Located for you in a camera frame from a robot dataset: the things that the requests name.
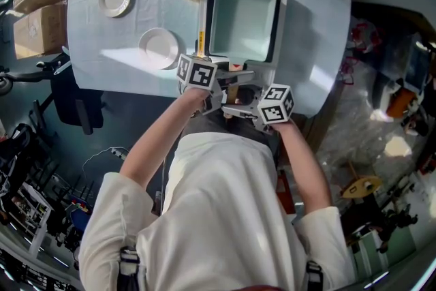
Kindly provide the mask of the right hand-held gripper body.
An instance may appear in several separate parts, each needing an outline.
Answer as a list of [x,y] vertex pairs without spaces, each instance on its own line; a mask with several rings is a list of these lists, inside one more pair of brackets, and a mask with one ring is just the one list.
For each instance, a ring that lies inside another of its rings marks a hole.
[[291,86],[272,84],[269,87],[255,85],[242,86],[238,91],[238,102],[248,106],[247,116],[254,127],[261,132],[271,133],[272,125],[290,120],[294,109],[294,97]]

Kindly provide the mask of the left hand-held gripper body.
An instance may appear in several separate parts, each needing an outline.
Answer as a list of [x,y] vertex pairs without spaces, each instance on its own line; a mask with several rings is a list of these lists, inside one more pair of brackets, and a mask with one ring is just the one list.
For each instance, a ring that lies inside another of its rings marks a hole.
[[181,54],[176,69],[180,94],[197,88],[208,92],[200,112],[209,114],[221,108],[223,90],[238,84],[234,72],[223,71],[210,61]]

